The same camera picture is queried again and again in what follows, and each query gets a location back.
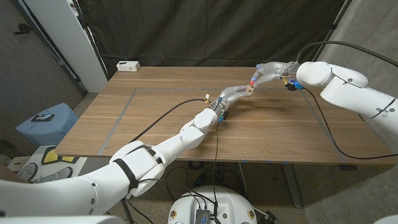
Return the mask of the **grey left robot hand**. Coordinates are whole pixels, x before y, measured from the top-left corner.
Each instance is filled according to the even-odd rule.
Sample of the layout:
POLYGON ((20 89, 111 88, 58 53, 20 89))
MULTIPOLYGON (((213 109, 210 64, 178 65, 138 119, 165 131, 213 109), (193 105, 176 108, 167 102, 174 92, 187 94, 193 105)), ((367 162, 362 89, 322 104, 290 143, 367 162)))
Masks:
POLYGON ((246 85, 230 86, 225 88, 215 102, 212 104, 211 109, 216 113, 218 119, 233 105, 237 100, 252 95, 252 90, 246 90, 246 85))

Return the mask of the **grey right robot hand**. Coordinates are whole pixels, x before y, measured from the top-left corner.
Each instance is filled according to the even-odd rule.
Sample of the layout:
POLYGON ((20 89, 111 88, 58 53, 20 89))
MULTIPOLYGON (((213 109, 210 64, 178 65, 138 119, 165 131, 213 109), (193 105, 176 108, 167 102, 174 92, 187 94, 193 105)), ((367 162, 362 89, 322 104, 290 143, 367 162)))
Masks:
POLYGON ((254 88, 265 82, 281 79, 284 76, 293 75, 297 72, 300 64, 298 62, 267 62, 256 65, 250 85, 254 88))

